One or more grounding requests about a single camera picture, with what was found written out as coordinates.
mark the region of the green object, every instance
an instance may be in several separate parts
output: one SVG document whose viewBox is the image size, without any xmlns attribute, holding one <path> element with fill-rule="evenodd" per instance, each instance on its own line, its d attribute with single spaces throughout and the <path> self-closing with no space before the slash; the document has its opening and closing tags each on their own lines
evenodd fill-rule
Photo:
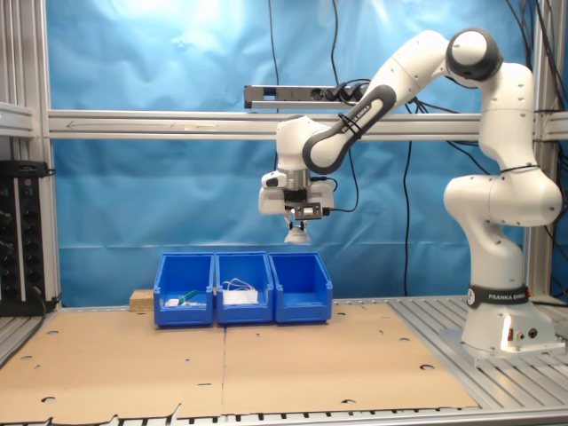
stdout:
<svg viewBox="0 0 568 426">
<path fill-rule="evenodd" d="M 193 296 L 195 296 L 197 293 L 198 293 L 197 290 L 192 290 L 192 291 L 190 291 L 189 293 L 187 293 L 185 296 L 181 296 L 181 297 L 179 298 L 179 304 L 178 304 L 178 306 L 184 304 L 184 302 L 185 302 L 186 300 L 191 299 L 191 298 L 192 298 Z"/>
</svg>

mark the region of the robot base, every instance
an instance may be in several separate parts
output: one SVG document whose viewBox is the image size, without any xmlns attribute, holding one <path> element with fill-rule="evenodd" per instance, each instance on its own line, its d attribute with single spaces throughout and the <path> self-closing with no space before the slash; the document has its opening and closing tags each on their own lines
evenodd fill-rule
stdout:
<svg viewBox="0 0 568 426">
<path fill-rule="evenodd" d="M 474 365 L 481 359 L 522 357 L 565 352 L 552 320 L 532 303 L 482 304 L 469 309 L 461 330 L 442 330 L 440 337 Z"/>
</svg>

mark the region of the wooden block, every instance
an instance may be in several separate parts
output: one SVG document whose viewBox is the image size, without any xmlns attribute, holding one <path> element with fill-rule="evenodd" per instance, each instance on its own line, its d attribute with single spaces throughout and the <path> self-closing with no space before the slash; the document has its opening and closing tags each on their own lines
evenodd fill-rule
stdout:
<svg viewBox="0 0 568 426">
<path fill-rule="evenodd" d="M 134 290 L 130 296 L 130 312 L 151 312 L 154 310 L 153 290 Z"/>
</svg>

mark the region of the electrical panel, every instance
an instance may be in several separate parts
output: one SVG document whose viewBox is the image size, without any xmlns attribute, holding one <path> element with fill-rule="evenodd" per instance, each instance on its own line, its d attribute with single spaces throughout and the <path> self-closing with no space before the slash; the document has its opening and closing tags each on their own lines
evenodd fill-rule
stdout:
<svg viewBox="0 0 568 426">
<path fill-rule="evenodd" d="M 20 245 L 14 179 L 0 178 L 0 298 L 2 302 L 21 299 Z"/>
<path fill-rule="evenodd" d="M 9 167 L 0 171 L 0 317 L 42 315 L 57 304 L 45 297 L 39 191 L 44 175 L 31 162 L 1 163 Z"/>
</svg>

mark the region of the white cable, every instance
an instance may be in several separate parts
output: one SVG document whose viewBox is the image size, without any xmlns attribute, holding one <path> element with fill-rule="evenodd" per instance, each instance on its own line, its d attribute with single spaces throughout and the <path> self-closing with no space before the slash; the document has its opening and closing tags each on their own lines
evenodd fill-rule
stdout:
<svg viewBox="0 0 568 426">
<path fill-rule="evenodd" d="M 251 286 L 250 284 L 248 284 L 247 282 L 243 281 L 243 280 L 239 280 L 238 278 L 233 278 L 230 281 L 223 281 L 223 283 L 221 284 L 221 286 L 223 286 L 224 284 L 227 285 L 227 290 L 226 291 L 238 291 L 238 290 L 256 290 L 256 288 L 254 288 L 253 286 Z"/>
</svg>

